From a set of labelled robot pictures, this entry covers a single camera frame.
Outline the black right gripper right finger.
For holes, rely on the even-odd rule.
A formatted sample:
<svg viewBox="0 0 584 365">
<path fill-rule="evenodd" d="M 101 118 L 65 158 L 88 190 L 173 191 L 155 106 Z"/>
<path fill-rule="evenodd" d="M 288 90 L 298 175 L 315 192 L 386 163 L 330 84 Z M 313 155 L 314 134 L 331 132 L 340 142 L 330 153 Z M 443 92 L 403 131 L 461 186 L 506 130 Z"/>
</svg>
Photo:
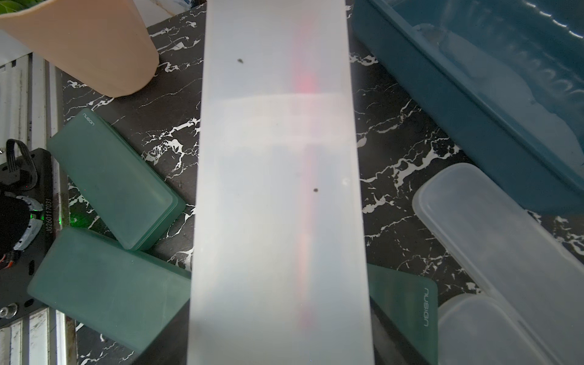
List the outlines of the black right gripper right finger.
<svg viewBox="0 0 584 365">
<path fill-rule="evenodd" d="M 384 364 L 428 364 L 377 305 L 371 305 L 371 325 L 374 348 Z"/>
</svg>

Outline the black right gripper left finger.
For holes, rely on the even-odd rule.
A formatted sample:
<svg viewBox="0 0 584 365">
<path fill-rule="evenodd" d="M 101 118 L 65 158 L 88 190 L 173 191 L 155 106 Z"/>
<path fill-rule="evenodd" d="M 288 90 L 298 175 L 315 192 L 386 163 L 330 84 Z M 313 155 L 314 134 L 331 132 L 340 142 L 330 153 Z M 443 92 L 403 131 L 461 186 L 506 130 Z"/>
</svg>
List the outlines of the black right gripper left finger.
<svg viewBox="0 0 584 365">
<path fill-rule="evenodd" d="M 132 362 L 133 365 L 186 364 L 189 306 L 187 301 L 152 343 Z"/>
</svg>

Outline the clear pencil case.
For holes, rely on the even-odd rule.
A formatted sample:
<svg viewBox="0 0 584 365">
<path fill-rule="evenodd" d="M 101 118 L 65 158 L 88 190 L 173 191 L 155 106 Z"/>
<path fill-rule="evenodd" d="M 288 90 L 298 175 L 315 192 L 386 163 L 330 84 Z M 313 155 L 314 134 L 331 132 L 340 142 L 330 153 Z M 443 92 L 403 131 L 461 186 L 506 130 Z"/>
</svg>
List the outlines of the clear pencil case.
<svg viewBox="0 0 584 365">
<path fill-rule="evenodd" d="M 549 364 L 497 301 L 461 294 L 438 309 L 439 364 Z"/>
<path fill-rule="evenodd" d="M 209 1 L 187 361 L 372 364 L 343 1 Z"/>
<path fill-rule="evenodd" d="M 550 360 L 583 362 L 583 266 L 477 167 L 455 164 L 416 192 L 415 214 Z"/>
</svg>

